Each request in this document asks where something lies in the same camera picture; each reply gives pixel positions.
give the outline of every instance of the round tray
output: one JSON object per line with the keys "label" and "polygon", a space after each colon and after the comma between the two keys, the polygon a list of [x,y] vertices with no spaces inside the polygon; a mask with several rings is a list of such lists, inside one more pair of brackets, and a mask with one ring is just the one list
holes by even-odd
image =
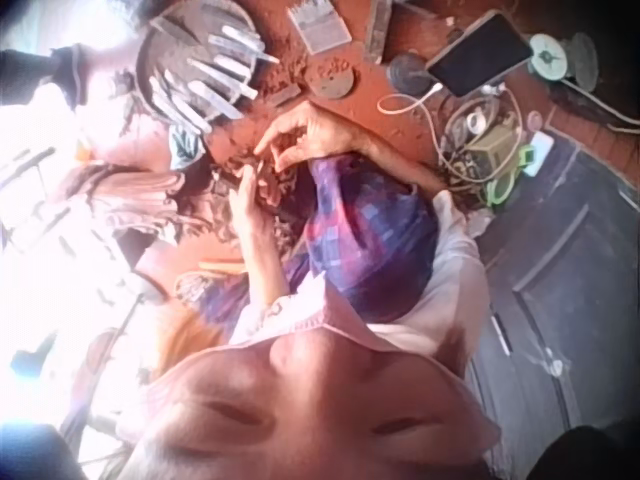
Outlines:
{"label": "round tray", "polygon": [[[189,65],[187,58],[201,60],[207,64],[213,64],[213,57],[218,53],[234,58],[247,65],[251,70],[249,78],[244,79],[244,81],[243,79],[238,79],[245,84],[251,81],[256,70],[257,59],[255,55],[243,55],[236,52],[225,51],[208,43],[207,37],[209,34],[222,35],[223,23],[215,18],[215,14],[212,13],[211,10],[205,10],[202,7],[204,4],[212,5],[233,15],[246,23],[252,31],[256,31],[249,14],[231,0],[187,0],[177,3],[163,12],[162,16],[185,26],[201,43],[201,45],[198,46],[188,46],[158,31],[153,26],[149,28],[142,42],[136,60],[136,86],[147,110],[156,118],[167,123],[170,122],[169,118],[167,118],[151,100],[152,89],[149,84],[149,77],[154,75],[154,67],[161,73],[164,69],[168,69],[187,82],[191,80],[202,80],[226,98],[231,104],[235,104],[241,95],[239,93],[232,94],[228,87],[217,82],[196,67]],[[198,95],[191,95],[191,101],[189,103],[209,122],[220,115],[220,112]]]}

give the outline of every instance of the purple plaid fabric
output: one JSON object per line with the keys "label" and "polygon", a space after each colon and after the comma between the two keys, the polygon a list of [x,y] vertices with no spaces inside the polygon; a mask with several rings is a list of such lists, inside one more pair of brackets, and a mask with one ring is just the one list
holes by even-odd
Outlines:
{"label": "purple plaid fabric", "polygon": [[[306,273],[327,278],[367,323],[393,321],[416,304],[432,274],[438,222],[416,189],[357,154],[311,162],[317,208],[306,252],[285,265],[295,291]],[[202,313],[231,332],[249,301],[246,276],[216,285]]]}

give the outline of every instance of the clay disc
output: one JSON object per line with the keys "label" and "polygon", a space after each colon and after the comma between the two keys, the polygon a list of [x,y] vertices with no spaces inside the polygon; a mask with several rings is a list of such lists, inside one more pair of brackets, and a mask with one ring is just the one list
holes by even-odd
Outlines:
{"label": "clay disc", "polygon": [[346,97],[355,83],[356,77],[353,68],[349,67],[343,72],[332,73],[326,78],[318,78],[308,83],[314,95],[330,100]]}

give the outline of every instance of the phone screen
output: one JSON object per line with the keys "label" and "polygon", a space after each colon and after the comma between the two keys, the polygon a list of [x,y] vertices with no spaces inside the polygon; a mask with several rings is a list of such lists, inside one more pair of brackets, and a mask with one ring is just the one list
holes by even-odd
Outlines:
{"label": "phone screen", "polygon": [[463,97],[532,54],[511,22],[496,14],[465,34],[427,70],[456,97]]}

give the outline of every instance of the plaid shirt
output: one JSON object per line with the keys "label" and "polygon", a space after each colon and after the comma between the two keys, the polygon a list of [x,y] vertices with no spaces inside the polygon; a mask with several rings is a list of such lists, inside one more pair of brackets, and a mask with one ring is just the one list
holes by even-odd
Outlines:
{"label": "plaid shirt", "polygon": [[[311,162],[317,208],[304,235],[306,251],[285,265],[295,291],[307,273],[327,279],[367,323],[409,312],[431,278],[438,239],[433,209],[417,193],[357,154]],[[249,303],[246,275],[204,295],[205,319],[233,332]]]}

